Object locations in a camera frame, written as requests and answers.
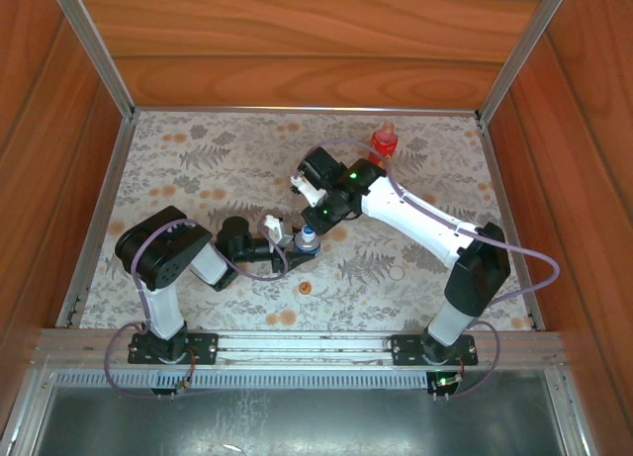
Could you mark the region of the blue label water bottle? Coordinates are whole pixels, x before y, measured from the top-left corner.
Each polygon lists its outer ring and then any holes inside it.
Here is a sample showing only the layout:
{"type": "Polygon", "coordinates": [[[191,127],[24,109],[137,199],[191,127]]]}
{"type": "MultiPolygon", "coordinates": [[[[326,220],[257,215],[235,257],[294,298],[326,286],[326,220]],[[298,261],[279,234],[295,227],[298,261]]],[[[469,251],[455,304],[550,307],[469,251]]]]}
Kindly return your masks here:
{"type": "Polygon", "coordinates": [[[301,230],[299,230],[294,236],[293,248],[295,251],[301,251],[304,253],[314,253],[318,255],[320,253],[320,248],[321,248],[320,237],[316,234],[315,239],[313,241],[307,242],[302,239],[302,233],[301,233],[301,230]]]}

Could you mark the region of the red plastic bottle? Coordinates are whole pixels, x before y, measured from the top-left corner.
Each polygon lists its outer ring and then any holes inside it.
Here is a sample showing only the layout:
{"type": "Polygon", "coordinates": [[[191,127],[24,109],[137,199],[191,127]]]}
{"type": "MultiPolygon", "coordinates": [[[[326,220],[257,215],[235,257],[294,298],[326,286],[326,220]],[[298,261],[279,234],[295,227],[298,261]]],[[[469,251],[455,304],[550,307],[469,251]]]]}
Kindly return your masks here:
{"type": "Polygon", "coordinates": [[[371,137],[371,145],[375,152],[369,154],[369,160],[383,166],[386,159],[390,159],[395,153],[399,143],[396,127],[392,121],[384,121],[381,127],[374,131],[371,137]]]}

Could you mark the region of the floral table mat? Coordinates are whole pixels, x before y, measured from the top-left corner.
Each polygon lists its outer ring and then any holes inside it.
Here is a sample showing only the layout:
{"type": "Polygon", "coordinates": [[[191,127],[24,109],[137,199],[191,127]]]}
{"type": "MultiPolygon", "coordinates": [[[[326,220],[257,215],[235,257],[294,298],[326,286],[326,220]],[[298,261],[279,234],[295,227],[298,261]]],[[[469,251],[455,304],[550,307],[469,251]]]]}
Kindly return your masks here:
{"type": "MultiPolygon", "coordinates": [[[[288,211],[286,180],[307,150],[324,142],[351,164],[365,153],[379,116],[144,112],[119,184],[107,234],[81,315],[83,328],[117,328],[143,317],[135,284],[116,257],[122,233],[167,206],[210,231],[241,216],[300,226],[288,211]]],[[[460,220],[482,226],[501,216],[481,134],[471,117],[396,117],[397,180],[460,220]]],[[[419,332],[439,311],[449,271],[431,253],[380,222],[336,226],[318,257],[269,281],[266,263],[246,264],[217,292],[191,272],[178,279],[190,326],[231,330],[397,330],[419,332]],[[392,266],[405,277],[394,281],[392,266]],[[299,292],[308,282],[309,294],[299,292]]]]}

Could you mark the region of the grey metal sheet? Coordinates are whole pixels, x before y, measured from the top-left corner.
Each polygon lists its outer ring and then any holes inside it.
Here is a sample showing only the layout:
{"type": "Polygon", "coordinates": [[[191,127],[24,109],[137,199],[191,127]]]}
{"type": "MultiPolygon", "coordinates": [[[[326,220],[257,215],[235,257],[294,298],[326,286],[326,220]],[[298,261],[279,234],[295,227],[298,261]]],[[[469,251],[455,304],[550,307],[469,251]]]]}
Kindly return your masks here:
{"type": "Polygon", "coordinates": [[[174,402],[52,399],[37,456],[562,456],[541,383],[463,399],[390,390],[235,390],[174,402]]]}

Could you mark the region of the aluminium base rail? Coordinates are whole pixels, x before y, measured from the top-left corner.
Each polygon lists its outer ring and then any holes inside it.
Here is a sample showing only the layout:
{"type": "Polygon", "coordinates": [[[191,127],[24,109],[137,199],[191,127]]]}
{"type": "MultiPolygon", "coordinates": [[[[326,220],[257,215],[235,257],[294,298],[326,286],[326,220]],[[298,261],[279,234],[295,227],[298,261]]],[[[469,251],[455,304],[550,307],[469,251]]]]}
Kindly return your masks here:
{"type": "MultiPolygon", "coordinates": [[[[460,370],[550,370],[569,364],[561,337],[544,331],[476,331],[479,363],[460,370]]],[[[390,331],[221,330],[214,370],[440,370],[443,366],[395,366],[390,331]]],[[[132,334],[110,329],[45,329],[35,346],[34,368],[114,369],[128,365],[132,334]]]]}

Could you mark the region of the aluminium frame crossbar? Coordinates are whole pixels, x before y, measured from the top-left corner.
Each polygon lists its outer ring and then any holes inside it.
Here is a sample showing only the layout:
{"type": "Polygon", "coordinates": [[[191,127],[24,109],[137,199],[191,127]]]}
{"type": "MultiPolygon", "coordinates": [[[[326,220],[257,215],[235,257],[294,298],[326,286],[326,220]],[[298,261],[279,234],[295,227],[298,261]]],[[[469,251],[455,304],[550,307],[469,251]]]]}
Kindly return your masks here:
{"type": "Polygon", "coordinates": [[[477,110],[419,109],[419,108],[362,108],[362,107],[284,107],[284,106],[136,106],[138,112],[204,112],[249,114],[311,114],[311,115],[394,115],[430,117],[474,117],[477,110]]]}

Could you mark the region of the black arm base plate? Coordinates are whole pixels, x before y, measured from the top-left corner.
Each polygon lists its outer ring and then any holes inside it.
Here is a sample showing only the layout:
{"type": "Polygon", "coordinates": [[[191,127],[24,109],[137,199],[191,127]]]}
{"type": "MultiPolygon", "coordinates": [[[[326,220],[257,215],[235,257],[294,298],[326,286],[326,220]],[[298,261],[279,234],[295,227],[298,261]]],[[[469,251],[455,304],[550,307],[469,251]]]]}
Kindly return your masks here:
{"type": "Polygon", "coordinates": [[[389,337],[389,349],[395,366],[475,366],[479,363],[475,339],[462,334],[444,346],[426,332],[394,334],[389,337]]]}
{"type": "Polygon", "coordinates": [[[215,333],[179,332],[170,339],[152,332],[135,333],[128,349],[128,363],[133,365],[214,365],[219,336],[215,333]]]}

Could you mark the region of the aluminium side rail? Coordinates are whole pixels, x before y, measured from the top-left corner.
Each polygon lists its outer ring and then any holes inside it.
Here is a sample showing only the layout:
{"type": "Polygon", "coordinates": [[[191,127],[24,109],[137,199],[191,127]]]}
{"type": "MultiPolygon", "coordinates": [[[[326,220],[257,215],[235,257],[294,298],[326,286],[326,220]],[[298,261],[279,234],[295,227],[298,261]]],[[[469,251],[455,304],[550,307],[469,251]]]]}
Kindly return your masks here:
{"type": "Polygon", "coordinates": [[[121,121],[93,215],[54,325],[57,328],[73,327],[80,323],[128,159],[137,118],[138,112],[134,112],[129,119],[123,118],[121,121]]]}
{"type": "MultiPolygon", "coordinates": [[[[520,245],[517,229],[513,219],[510,204],[506,195],[506,190],[501,177],[500,169],[497,162],[495,149],[490,137],[487,125],[483,120],[477,119],[477,124],[482,134],[482,148],[486,157],[487,165],[491,174],[492,183],[495,188],[497,203],[500,210],[502,227],[506,240],[513,245],[520,245]]],[[[515,275],[521,288],[527,288],[532,285],[525,256],[520,253],[511,252],[512,262],[514,264],[515,275]]],[[[539,309],[538,300],[533,292],[523,295],[523,302],[530,318],[530,325],[534,330],[545,330],[546,326],[539,309]]]]}

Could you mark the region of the aluminium frame post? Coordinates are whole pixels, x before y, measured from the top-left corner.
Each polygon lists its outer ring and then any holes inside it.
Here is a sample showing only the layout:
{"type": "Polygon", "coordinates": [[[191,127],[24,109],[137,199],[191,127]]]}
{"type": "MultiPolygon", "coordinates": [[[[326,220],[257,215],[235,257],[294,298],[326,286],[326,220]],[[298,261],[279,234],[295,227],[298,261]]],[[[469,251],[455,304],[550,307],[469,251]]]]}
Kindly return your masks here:
{"type": "Polygon", "coordinates": [[[482,126],[487,127],[493,119],[498,106],[563,1],[564,0],[541,0],[538,4],[533,16],[528,22],[524,32],[519,36],[516,45],[510,52],[508,59],[501,68],[490,92],[479,110],[479,121],[482,126]]]}
{"type": "Polygon", "coordinates": [[[82,0],[56,0],[74,34],[95,67],[121,115],[134,116],[136,105],[82,0]]]}

